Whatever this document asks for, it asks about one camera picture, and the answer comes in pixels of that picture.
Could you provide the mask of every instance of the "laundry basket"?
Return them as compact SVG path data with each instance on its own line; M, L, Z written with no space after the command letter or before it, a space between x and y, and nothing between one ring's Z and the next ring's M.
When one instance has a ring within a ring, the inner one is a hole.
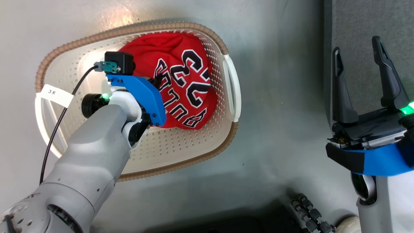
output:
M241 112L241 92L236 69L222 39L209 28L192 22L136 24L89 36L50 52L36 75L35 110L41 135L46 143L63 107L42 99L39 92L45 84L72 92L85 71L96 61L104 60L106 51L117 51L133 39L159 32L190 33L198 37L213 64L211 87L218 96L212 118L200 130L152 127L143 135L141 144L131 151L119 181L134 180L178 170L210 159L232 142ZM86 121L82 115L82 98L88 93L109 93L105 74L92 72L73 98L51 147L60 157L66 141Z

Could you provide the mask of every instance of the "white cable label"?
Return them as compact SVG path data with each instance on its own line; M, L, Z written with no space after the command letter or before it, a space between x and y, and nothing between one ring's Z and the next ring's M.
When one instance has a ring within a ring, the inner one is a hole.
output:
M73 99L73 95L69 92L51 86L49 84L45 84L43 86L43 89L40 92L40 97L60 104L65 108L69 107L69 104Z

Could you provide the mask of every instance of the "gray robotic arm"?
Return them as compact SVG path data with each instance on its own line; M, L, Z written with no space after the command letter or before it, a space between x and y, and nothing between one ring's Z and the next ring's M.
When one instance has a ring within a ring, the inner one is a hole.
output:
M0 232L89 232L130 158L129 113L109 104L86 120L45 181L2 215Z

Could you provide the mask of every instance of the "gray carpet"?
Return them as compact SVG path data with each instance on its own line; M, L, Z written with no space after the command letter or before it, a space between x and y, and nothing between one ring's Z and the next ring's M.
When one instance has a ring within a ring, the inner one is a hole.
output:
M328 120L330 63L339 47L352 106L359 114L381 108L380 71L371 38L381 37L411 100L414 98L414 1L326 0L324 79Z

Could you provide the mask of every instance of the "red cloth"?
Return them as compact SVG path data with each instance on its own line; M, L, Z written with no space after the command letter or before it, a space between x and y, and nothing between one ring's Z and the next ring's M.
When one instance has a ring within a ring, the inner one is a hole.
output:
M212 65L196 36L148 34L120 51L134 56L134 76L162 77L160 93L167 115L163 128L200 129L211 118L217 106L210 87Z

